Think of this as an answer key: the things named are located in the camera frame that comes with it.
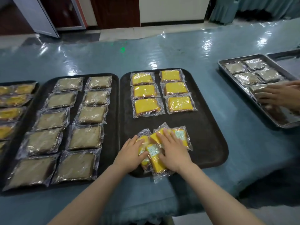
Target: blue tablecloth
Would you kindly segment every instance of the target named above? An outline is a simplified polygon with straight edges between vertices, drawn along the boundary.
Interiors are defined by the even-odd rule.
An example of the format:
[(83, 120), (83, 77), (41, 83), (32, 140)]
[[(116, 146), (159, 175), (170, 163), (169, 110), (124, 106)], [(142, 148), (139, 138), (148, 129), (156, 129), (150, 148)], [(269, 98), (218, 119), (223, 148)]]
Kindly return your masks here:
[[(187, 33), (88, 44), (25, 46), (0, 50), (1, 81), (184, 68), (194, 77), (229, 146), (222, 166), (205, 173), (230, 194), (300, 156), (300, 130), (272, 130), (252, 105), (217, 72), (219, 59), (295, 48), (300, 19), (247, 26), (220, 26)], [(1, 223), (46, 224), (87, 185), (0, 197)], [(201, 205), (178, 176), (154, 184), (127, 175), (115, 190), (102, 224), (125, 224), (196, 212)]]

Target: glossy table surface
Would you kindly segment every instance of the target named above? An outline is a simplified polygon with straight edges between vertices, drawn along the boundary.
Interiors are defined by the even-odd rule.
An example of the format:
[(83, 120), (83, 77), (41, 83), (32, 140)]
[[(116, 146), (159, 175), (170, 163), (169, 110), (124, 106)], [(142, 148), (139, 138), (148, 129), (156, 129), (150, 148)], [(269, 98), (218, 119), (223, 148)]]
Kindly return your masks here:
[[(298, 128), (273, 129), (221, 73), (217, 61), (296, 48), (300, 18), (246, 26), (161, 34), (139, 40), (87, 44), (43, 44), (0, 50), (1, 81), (47, 80), (68, 75), (160, 68), (189, 71), (229, 147), (228, 160), (205, 173), (230, 194), (300, 156)], [(0, 197), (2, 224), (46, 224), (87, 185)], [(197, 212), (201, 204), (174, 175), (154, 184), (127, 175), (119, 184), (101, 224), (125, 224), (165, 215)]]

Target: metal tray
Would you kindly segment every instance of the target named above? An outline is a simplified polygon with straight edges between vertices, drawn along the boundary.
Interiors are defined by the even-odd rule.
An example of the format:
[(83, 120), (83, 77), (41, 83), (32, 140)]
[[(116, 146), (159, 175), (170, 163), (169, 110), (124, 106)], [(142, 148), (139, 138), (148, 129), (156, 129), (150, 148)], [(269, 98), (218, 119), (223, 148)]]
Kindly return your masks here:
[[(159, 71), (161, 70), (167, 69), (136, 71), (135, 73), (154, 72), (155, 82), (162, 96), (159, 77)], [(120, 145), (123, 145), (126, 140), (132, 138), (142, 129), (149, 128), (152, 132), (153, 129), (156, 129), (164, 122), (167, 122), (170, 128), (185, 125), (194, 148), (194, 151), (189, 151), (192, 161), (200, 168), (219, 166), (228, 158), (229, 152), (226, 140), (192, 75), (184, 69), (182, 71), (185, 75), (186, 85), (192, 93), (192, 98), (198, 111), (181, 112), (171, 115), (166, 112), (165, 115), (135, 119), (133, 118), (130, 98), (130, 72), (122, 76), (120, 79)], [(130, 174), (139, 178), (151, 175), (151, 173), (144, 175), (143, 169), (140, 166)]]
[[(32, 91), (32, 94), (36, 94), (40, 84), (34, 80), (0, 83), (0, 86), (11, 86), (32, 83), (36, 83), (35, 88)], [(32, 98), (28, 103), (24, 105), (27, 107), (26, 111), (18, 120), (16, 130), (14, 131), (11, 140), (8, 141), (8, 144), (5, 144), (2, 153), (0, 153), (0, 187), (2, 187), (2, 183), (5, 179), (5, 174), (9, 168), (9, 163), (16, 156), (17, 150), (22, 142), (23, 136), (26, 133), (27, 120), (30, 118), (32, 110), (34, 109), (34, 106), (32, 106), (33, 100), (34, 98)]]
[[(111, 94), (110, 94), (110, 104), (108, 106), (108, 113), (106, 117), (107, 124), (103, 126), (104, 128), (104, 141), (102, 144), (102, 151), (100, 155), (100, 161), (99, 161), (99, 167), (98, 167), (98, 176), (103, 173), (104, 170), (107, 169), (108, 166), (110, 166), (113, 162), (115, 157), (117, 156), (119, 152), (119, 78), (111, 73), (100, 73), (100, 74), (87, 74), (87, 75), (75, 75), (75, 76), (68, 76), (68, 77), (57, 77), (54, 79), (51, 79), (47, 81), (37, 92), (36, 97), (32, 101), (31, 107), (32, 109), (28, 113), (27, 116), (27, 123), (24, 125), (24, 133), (29, 131), (35, 121), (36, 121), (36, 113), (38, 110), (40, 110), (45, 100), (47, 99), (49, 93), (52, 93), (53, 88), (58, 81), (58, 79), (62, 78), (74, 78), (74, 77), (84, 77), (83, 85), (85, 86), (87, 80), (91, 76), (112, 76), (112, 84), (111, 84)], [(84, 96), (84, 87), (83, 90), (78, 92), (76, 102), (74, 104), (74, 107), (70, 110), (70, 125), (73, 123), (73, 120), (77, 114), (77, 110), (79, 105), (82, 102)], [(59, 152), (62, 152), (65, 149), (66, 140), (68, 136), (68, 131), (70, 128), (70, 125), (65, 128), (63, 132), (63, 139), (62, 143), (59, 147)], [(17, 150), (20, 147), (20, 144), (22, 142), (22, 137), (20, 137), (19, 144), (15, 144), (14, 150), (14, 156), (12, 156), (9, 160), (9, 164), (7, 165), (7, 172), (6, 172), (6, 178), (1, 183), (1, 189), (5, 185), (5, 181), (8, 178), (9, 174), (17, 164), (17, 160), (14, 159), (15, 154), (17, 153)], [(88, 181), (70, 181), (70, 182), (63, 182), (61, 184), (55, 184), (50, 185), (49, 187), (45, 187), (43, 185), (37, 185), (37, 186), (29, 186), (29, 187), (20, 187), (17, 189), (11, 189), (2, 192), (4, 195), (10, 195), (10, 194), (20, 194), (28, 191), (38, 191), (38, 190), (44, 190), (49, 188), (56, 188), (56, 187), (62, 187), (62, 186), (71, 186), (71, 185), (77, 185), (77, 184), (86, 184)]]
[(222, 72), (229, 77), (229, 79), (250, 99), (250, 101), (263, 113), (265, 114), (277, 127), (289, 129), (294, 128), (300, 125), (300, 121), (293, 122), (293, 123), (287, 123), (283, 124), (278, 122), (271, 113), (268, 112), (267, 109), (264, 109), (259, 103), (257, 103), (256, 99), (254, 98), (253, 94), (242, 84), (239, 83), (239, 81), (223, 66), (223, 64), (235, 62), (235, 61), (245, 61), (245, 60), (251, 60), (260, 58), (263, 60), (266, 64), (268, 64), (269, 67), (274, 68), (276, 71), (278, 71), (282, 76), (284, 76), (286, 79), (292, 81), (297, 80), (295, 76), (290, 74), (288, 71), (286, 71), (284, 68), (276, 64), (276, 62), (272, 61), (270, 58), (268, 58), (265, 55), (262, 54), (256, 54), (256, 55), (250, 55), (250, 56), (244, 56), (244, 57), (237, 57), (237, 58), (231, 58), (226, 60), (220, 60), (218, 61), (219, 68), (222, 70)]
[(267, 57), (300, 79), (300, 49), (267, 54)]

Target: open door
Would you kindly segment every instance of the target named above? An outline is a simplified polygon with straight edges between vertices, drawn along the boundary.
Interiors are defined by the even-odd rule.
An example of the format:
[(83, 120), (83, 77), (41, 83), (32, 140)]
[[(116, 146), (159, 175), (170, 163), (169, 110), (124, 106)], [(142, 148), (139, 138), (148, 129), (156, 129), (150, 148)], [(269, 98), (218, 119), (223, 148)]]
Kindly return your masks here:
[(40, 0), (13, 0), (33, 31), (59, 38), (59, 35)]

